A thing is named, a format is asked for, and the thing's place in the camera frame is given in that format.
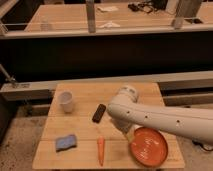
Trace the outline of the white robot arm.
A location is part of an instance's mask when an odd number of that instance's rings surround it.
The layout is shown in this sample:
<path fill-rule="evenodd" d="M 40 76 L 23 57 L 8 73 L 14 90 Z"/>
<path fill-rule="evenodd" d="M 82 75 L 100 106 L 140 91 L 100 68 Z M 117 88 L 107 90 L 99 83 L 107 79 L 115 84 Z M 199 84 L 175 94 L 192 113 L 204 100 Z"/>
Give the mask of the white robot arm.
<path fill-rule="evenodd" d="M 121 128 L 136 124 L 213 145 L 213 110 L 146 105 L 139 92 L 122 86 L 108 103 L 107 112 Z"/>

